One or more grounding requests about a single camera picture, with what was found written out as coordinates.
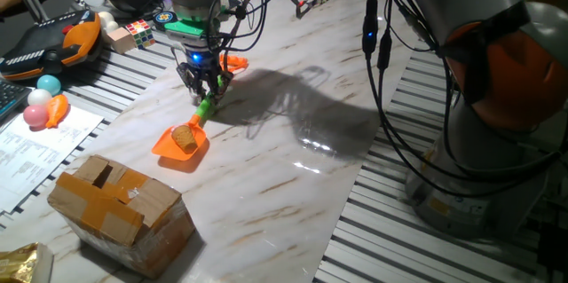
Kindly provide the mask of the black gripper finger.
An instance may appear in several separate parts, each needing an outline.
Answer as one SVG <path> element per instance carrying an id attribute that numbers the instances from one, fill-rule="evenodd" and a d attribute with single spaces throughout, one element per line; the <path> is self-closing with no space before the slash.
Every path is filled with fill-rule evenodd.
<path id="1" fill-rule="evenodd" d="M 221 99 L 231 81 L 233 79 L 233 73 L 231 72 L 221 72 L 215 78 L 209 80 L 209 95 L 211 99 Z"/>
<path id="2" fill-rule="evenodd" d="M 201 95 L 200 82 L 195 78 L 188 65 L 178 65 L 177 74 L 193 97 L 198 97 Z"/>

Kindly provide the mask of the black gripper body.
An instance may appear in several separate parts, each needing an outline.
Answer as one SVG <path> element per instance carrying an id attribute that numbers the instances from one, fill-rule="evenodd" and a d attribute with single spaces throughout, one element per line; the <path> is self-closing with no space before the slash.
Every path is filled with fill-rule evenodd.
<path id="1" fill-rule="evenodd" d="M 219 65 L 218 39 L 207 39 L 199 36 L 183 36 L 180 39 L 186 62 L 179 65 L 181 77 L 217 77 L 221 74 Z"/>

